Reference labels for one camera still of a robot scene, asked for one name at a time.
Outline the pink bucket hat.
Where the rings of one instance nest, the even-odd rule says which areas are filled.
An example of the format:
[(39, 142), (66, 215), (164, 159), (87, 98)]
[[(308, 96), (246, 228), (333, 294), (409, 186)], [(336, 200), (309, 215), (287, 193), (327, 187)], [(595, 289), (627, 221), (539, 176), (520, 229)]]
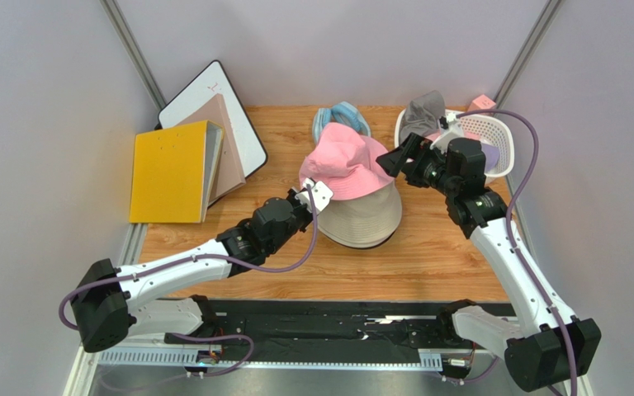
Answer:
[(335, 200), (353, 200), (367, 196), (394, 181), (377, 164), (387, 153), (372, 137), (336, 122), (328, 123), (315, 149), (300, 166), (299, 179), (323, 182)]

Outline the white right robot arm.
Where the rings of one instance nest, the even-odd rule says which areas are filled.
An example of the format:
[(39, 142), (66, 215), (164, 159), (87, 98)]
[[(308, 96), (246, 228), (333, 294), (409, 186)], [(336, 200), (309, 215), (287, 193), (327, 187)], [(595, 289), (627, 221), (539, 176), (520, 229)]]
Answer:
[(511, 323), (463, 299), (441, 311), (441, 338), (468, 340), (502, 360), (515, 384), (532, 392), (589, 371), (602, 333), (577, 317), (554, 291), (524, 246), (499, 194), (485, 185), (486, 156), (474, 139), (453, 139), (446, 151), (422, 136), (382, 154), (387, 175), (445, 195), (452, 221), (490, 264), (517, 317)]

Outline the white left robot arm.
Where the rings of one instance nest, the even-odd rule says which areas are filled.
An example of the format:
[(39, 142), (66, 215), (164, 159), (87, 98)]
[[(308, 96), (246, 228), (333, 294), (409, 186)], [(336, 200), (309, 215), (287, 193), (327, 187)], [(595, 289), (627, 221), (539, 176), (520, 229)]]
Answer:
[(85, 351), (105, 351), (129, 337), (167, 333), (183, 339), (215, 321), (207, 298), (170, 300), (172, 292), (249, 270), (266, 272), (266, 260), (294, 235), (317, 224), (333, 196), (308, 180), (285, 198), (271, 198), (233, 228), (170, 257), (114, 266), (94, 262), (59, 305), (61, 323), (78, 332)]

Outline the pink and beige reversible hat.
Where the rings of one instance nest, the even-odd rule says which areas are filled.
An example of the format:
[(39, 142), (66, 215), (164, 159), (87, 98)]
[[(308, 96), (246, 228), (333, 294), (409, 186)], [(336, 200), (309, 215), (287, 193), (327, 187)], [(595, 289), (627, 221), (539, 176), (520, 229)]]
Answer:
[(395, 232), (403, 208), (395, 183), (353, 200), (333, 200), (320, 212), (318, 229), (345, 247), (373, 243)]

